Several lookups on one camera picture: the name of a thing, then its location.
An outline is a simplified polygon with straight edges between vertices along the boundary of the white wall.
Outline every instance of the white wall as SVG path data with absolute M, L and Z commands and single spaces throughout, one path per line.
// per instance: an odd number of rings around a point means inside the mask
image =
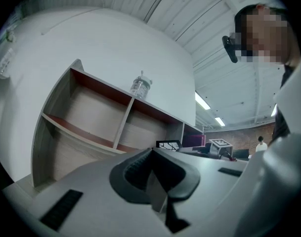
M 190 55 L 137 19 L 93 9 L 43 11 L 15 29 L 17 43 L 12 48 L 17 54 L 8 67 L 11 78 L 0 80 L 0 160 L 14 181 L 30 173 L 32 138 L 41 108 L 77 58 L 85 71 L 126 91 L 144 70 L 153 80 L 147 101 L 195 124 Z

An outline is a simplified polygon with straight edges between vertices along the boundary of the person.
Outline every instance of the person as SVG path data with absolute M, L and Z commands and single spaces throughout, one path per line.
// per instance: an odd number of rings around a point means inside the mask
M 301 43 L 292 29 L 287 10 L 253 4 L 235 15 L 235 49 L 247 61 L 260 57 L 264 62 L 284 65 L 281 87 L 301 62 Z M 290 133 L 283 115 L 277 108 L 272 143 Z
M 259 144 L 256 147 L 256 152 L 258 152 L 258 151 L 264 151 L 264 150 L 268 149 L 268 145 L 265 142 L 263 142 L 263 137 L 262 136 L 260 136 L 258 138 L 258 141 L 259 141 Z

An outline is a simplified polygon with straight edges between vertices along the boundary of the neck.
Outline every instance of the neck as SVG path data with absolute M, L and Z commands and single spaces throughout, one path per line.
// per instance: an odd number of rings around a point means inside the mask
M 292 29 L 289 29 L 288 45 L 290 45 L 289 57 L 284 64 L 294 70 L 301 62 L 301 52 L 298 40 Z

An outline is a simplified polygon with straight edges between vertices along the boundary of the brown wall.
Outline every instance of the brown wall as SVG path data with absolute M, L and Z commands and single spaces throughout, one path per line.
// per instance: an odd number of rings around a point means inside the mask
M 249 149 L 249 153 L 252 155 L 256 151 L 258 145 L 259 136 L 263 137 L 263 141 L 266 144 L 272 139 L 272 132 L 274 123 L 262 125 L 249 129 L 241 129 L 226 132 L 207 132 L 206 142 L 209 139 L 224 139 L 233 145 L 233 149 Z

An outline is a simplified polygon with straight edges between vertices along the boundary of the ceiling light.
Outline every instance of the ceiling light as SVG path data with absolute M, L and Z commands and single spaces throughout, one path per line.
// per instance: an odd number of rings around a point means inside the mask
M 277 105 L 275 104 L 274 108 L 273 108 L 273 112 L 271 114 L 271 117 L 273 117 L 274 115 L 277 114 Z
M 205 110 L 209 110 L 209 105 L 195 92 L 195 101 L 198 102 Z
M 224 122 L 220 118 L 215 118 L 215 119 L 221 126 L 225 126 Z

